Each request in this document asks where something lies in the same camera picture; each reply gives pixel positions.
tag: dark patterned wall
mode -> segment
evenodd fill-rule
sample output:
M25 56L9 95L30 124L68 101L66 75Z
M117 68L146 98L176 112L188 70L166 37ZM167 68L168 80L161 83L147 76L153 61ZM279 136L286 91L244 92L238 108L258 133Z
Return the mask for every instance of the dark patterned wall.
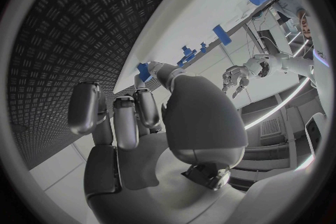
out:
M111 108L123 64L161 1L36 0L8 73L10 121L28 168L78 139L67 128L68 102L78 81L99 81ZM150 82L151 89L157 86Z

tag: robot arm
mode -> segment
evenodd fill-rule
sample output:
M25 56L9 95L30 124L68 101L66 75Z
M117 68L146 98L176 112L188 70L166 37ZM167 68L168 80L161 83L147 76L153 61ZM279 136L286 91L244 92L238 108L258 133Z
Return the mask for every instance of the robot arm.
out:
M251 78L263 78L271 76L276 71L293 72L305 77L309 77L315 84L312 70L314 63L312 60L290 57L288 54L279 53L277 55L256 54L250 58L243 66L232 66L223 74L223 92L230 87L239 86L233 94L233 99L241 93L249 84Z

